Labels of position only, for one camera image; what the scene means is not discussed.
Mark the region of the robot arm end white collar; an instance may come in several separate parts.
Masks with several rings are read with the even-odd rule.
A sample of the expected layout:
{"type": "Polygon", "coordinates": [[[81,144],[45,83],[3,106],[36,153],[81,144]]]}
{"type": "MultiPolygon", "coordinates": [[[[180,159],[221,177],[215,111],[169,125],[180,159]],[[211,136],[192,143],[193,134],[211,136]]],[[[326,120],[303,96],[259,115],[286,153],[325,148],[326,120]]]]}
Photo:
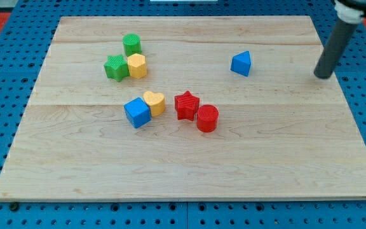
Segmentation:
{"type": "Polygon", "coordinates": [[[366,0],[333,0],[337,16],[348,24],[359,24],[366,18],[366,0]]]}

